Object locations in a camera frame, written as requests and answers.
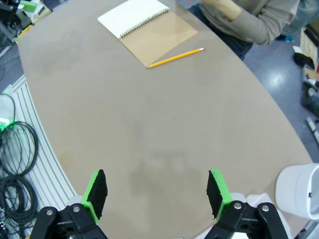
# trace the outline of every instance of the yellow pencil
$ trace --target yellow pencil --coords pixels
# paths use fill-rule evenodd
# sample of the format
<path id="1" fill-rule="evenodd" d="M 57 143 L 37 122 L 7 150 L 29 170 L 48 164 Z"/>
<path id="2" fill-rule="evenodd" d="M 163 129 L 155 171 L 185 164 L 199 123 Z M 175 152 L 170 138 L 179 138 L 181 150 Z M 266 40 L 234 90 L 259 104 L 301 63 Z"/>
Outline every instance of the yellow pencil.
<path id="1" fill-rule="evenodd" d="M 198 48 L 198 49 L 196 49 L 196 50 L 188 51 L 188 52 L 185 52 L 185 53 L 183 53 L 183 54 L 180 54 L 180 55 L 177 55 L 177 56 L 173 56 L 173 57 L 170 57 L 170 58 L 168 58 L 168 59 L 165 59 L 165 60 L 162 60 L 162 61 L 153 63 L 153 64 L 149 65 L 147 68 L 152 68 L 152 67 L 155 67 L 155 66 L 164 64 L 164 63 L 166 63 L 166 62 L 170 62 L 170 61 L 173 61 L 173 60 L 176 60 L 176 59 L 182 58 L 182 57 L 184 57 L 184 56 L 188 56 L 188 55 L 191 55 L 191 54 L 194 54 L 194 53 L 196 53 L 196 52 L 203 51 L 203 50 L 205 50 L 205 48 Z"/>

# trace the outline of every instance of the spiral notebook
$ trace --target spiral notebook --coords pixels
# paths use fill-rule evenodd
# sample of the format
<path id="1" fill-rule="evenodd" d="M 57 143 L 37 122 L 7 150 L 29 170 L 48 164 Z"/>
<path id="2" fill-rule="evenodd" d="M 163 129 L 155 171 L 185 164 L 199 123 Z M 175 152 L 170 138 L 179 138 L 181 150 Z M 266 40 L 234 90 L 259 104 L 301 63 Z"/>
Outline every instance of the spiral notebook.
<path id="1" fill-rule="evenodd" d="M 128 0 L 98 18 L 145 66 L 197 34 L 157 0 Z"/>

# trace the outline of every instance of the gray floor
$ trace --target gray floor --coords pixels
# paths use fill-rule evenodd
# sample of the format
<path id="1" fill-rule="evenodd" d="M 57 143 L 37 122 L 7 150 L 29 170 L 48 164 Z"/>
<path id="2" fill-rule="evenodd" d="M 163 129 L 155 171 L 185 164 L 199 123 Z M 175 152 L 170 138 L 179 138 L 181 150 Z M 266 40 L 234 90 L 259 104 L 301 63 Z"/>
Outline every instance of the gray floor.
<path id="1" fill-rule="evenodd" d="M 187 0 L 177 1 L 190 6 Z M 293 37 L 294 43 L 275 41 L 270 46 L 253 46 L 244 62 L 284 112 L 312 160 L 319 162 L 319 145 L 305 122 L 308 116 L 317 117 L 300 104 L 304 76 L 293 61 L 292 46 L 299 45 L 300 32 Z M 22 74 L 18 48 L 14 45 L 0 58 L 0 92 Z"/>

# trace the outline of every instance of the white cup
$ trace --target white cup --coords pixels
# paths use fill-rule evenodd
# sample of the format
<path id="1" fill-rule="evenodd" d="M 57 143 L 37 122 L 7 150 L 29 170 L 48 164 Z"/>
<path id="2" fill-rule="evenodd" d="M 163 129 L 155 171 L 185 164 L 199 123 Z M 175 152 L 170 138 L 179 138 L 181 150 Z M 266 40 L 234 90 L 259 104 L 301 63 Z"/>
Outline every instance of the white cup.
<path id="1" fill-rule="evenodd" d="M 285 168 L 276 183 L 280 210 L 311 220 L 319 219 L 319 163 Z"/>

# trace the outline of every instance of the table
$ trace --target table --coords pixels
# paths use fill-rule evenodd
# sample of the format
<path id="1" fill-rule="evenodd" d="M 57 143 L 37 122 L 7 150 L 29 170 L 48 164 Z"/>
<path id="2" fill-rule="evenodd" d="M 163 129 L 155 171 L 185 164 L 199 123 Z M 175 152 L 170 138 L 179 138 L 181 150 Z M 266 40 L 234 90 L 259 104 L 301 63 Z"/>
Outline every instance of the table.
<path id="1" fill-rule="evenodd" d="M 146 69 L 97 17 L 123 0 L 70 1 L 21 39 L 36 109 L 66 175 L 83 194 L 104 169 L 100 226 L 111 239 L 194 238 L 213 223 L 208 170 L 231 192 L 274 200 L 280 171 L 310 163 L 263 86 L 204 24 L 162 0 L 199 31 Z M 306 219 L 285 214 L 292 234 Z"/>

